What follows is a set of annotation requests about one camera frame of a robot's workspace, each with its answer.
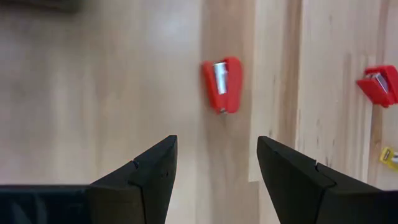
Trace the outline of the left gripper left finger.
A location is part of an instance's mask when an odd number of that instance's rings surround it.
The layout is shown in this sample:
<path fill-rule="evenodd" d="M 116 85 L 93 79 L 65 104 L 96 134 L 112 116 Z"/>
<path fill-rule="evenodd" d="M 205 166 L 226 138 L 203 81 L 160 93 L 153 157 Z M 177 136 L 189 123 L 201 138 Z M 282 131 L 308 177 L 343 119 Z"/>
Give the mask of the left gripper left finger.
<path fill-rule="evenodd" d="M 170 135 L 90 184 L 92 223 L 165 224 L 177 155 L 177 136 Z"/>

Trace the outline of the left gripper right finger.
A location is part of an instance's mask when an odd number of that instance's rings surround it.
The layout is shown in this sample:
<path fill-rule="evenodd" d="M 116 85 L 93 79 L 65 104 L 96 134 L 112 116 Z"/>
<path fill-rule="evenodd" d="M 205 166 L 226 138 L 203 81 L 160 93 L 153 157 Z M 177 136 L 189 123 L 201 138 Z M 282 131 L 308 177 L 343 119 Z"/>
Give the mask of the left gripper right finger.
<path fill-rule="evenodd" d="M 257 158 L 281 224 L 398 224 L 398 190 L 375 188 L 267 136 L 257 139 Z"/>

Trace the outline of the yellow mini stapler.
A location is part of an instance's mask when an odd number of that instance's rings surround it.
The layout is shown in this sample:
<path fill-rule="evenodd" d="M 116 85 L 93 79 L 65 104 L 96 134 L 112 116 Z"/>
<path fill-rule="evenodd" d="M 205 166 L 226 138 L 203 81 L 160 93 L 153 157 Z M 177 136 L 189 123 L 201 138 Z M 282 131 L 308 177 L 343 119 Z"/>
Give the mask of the yellow mini stapler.
<path fill-rule="evenodd" d="M 380 155 L 379 160 L 388 166 L 388 168 L 398 171 L 398 151 L 391 147 L 385 147 Z"/>

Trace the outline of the red mini stapler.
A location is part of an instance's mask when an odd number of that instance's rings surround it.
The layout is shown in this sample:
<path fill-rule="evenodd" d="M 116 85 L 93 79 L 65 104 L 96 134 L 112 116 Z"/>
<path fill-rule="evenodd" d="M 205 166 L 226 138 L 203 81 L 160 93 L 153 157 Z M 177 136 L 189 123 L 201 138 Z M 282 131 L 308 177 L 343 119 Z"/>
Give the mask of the red mini stapler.
<path fill-rule="evenodd" d="M 243 67 L 236 57 L 219 62 L 204 61 L 201 65 L 206 94 L 217 114 L 237 112 L 243 88 Z"/>
<path fill-rule="evenodd" d="M 378 65 L 364 70 L 356 84 L 374 105 L 388 108 L 398 104 L 398 70 L 393 65 Z"/>

